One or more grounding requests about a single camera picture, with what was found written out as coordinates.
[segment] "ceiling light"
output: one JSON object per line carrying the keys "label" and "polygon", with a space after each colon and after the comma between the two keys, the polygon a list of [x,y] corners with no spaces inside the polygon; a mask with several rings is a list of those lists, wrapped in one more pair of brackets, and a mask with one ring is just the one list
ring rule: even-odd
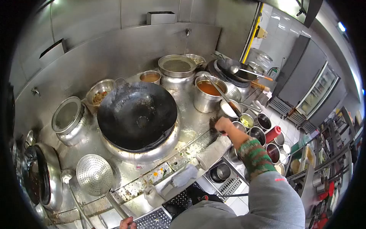
{"label": "ceiling light", "polygon": [[342,22],[338,22],[338,27],[342,32],[346,31],[346,28],[343,26]]}

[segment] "refrigerator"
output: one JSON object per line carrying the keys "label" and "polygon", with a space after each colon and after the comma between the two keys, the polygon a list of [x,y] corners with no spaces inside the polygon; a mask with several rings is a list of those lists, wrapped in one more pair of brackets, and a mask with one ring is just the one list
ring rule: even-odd
{"label": "refrigerator", "polygon": [[276,81],[269,106],[309,133],[347,94],[327,56],[305,36],[295,42]]}

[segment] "person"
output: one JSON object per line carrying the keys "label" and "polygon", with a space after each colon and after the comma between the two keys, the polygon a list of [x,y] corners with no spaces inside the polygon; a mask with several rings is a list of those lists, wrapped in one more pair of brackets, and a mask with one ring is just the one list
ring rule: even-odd
{"label": "person", "polygon": [[[170,229],[305,228],[305,211],[299,195],[275,169],[256,138],[238,130],[228,118],[215,124],[231,139],[249,173],[249,213],[236,216],[218,200],[202,200],[179,214]],[[120,229],[135,229],[132,217]]]}

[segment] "red squeeze bottle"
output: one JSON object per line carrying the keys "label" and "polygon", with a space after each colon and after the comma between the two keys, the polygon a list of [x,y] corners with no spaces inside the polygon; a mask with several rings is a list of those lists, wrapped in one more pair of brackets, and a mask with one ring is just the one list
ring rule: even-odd
{"label": "red squeeze bottle", "polygon": [[280,134],[281,134],[281,128],[279,126],[273,127],[272,130],[266,133],[266,143],[268,144],[270,141],[272,141]]}

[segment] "range hood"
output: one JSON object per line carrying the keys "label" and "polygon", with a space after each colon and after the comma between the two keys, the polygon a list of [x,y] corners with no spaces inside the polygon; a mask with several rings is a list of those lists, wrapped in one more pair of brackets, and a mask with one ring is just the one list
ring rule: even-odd
{"label": "range hood", "polygon": [[294,17],[310,27],[317,16],[323,0],[259,0]]}

